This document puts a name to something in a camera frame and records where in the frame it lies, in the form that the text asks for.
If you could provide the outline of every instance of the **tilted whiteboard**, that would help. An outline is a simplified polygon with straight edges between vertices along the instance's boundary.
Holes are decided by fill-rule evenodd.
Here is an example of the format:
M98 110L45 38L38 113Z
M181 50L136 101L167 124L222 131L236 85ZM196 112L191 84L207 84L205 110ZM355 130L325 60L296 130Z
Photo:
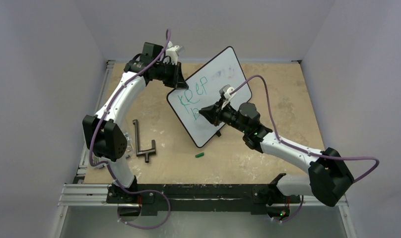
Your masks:
M232 47L227 47L198 71L186 79L189 89L173 90L167 101L198 148L203 147L220 130L197 112L220 99L219 90L229 84L236 88L246 81L243 70ZM237 91L230 101L234 109L249 101L252 91L248 84Z

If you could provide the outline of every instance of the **metal frame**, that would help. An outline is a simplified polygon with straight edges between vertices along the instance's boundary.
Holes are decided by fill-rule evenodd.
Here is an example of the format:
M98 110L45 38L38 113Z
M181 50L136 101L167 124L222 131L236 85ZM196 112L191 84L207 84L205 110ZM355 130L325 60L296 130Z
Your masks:
M104 74L100 95L98 97L94 112L96 112L97 109L106 101L104 96L105 93L107 92L108 84L110 82L111 75L113 72L113 67L116 62L121 62L121 61L115 61L115 60L107 61L106 72ZM85 177L86 169L89 163L87 158L88 158L88 149L84 145L76 173L76 178ZM109 184L65 184L62 189L62 194L59 198L58 210L56 213L55 223L51 232L51 237L52 238L60 237L69 206L118 206L119 204L106 203L107 191L108 191L107 186L109 186ZM283 206L283 205L284 204L274 204L273 206ZM120 206L138 207L139 205L120 204ZM318 201L315 197L304 196L303 206L325 206L325 205L322 204L320 201ZM347 237L357 238L355 228L349 213L348 202L346 200L345 195L339 200L336 206L339 208Z

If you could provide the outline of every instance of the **wooden table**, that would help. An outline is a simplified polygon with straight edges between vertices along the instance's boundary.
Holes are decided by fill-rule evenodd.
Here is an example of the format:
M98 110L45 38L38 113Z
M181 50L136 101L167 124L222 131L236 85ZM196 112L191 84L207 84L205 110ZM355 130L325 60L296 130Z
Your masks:
M201 63L183 64L184 78L201 66ZM124 64L115 64L107 97L120 81L123 68ZM278 132L300 144L323 149L300 65L246 63L242 64L242 68L246 78L260 74L267 81ZM262 81L253 79L249 85L253 94L250 102L261 113L261 123L272 128ZM133 143L132 121L138 119L141 149L151 148L152 139L157 145L157 155L151 156L149 164L145 163L143 157L134 154L128 158L129 167L138 183L269 183L279 173L304 174L282 159L250 150L242 140L243 134L229 126L222 128L221 137L215 136L203 148L197 148L167 103L166 96L170 91L161 81L150 82L126 115ZM195 158L201 152L204 152L204 156ZM111 182L106 168L89 168L84 181Z

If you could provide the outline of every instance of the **gray floor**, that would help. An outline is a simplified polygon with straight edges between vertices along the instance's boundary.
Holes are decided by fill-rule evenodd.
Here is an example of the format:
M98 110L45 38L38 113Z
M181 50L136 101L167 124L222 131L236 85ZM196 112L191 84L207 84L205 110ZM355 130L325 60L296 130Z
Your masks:
M267 216L244 212L172 212L163 226L139 230L117 222L116 207L69 207L62 238L345 238L339 208L305 206L286 224L271 222ZM139 217L137 225L151 226L165 216Z

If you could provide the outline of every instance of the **gray wall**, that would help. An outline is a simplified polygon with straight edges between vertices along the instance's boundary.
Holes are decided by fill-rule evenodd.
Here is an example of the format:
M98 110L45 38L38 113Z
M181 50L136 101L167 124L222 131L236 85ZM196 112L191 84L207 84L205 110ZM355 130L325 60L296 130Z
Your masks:
M325 145L381 160L347 193L359 237L401 237L401 0L337 0L302 66Z
M103 67L72 0L0 0L0 237L48 237Z
M76 0L103 56L129 59L165 29L183 60L207 60L233 46L243 61L300 60L334 0Z

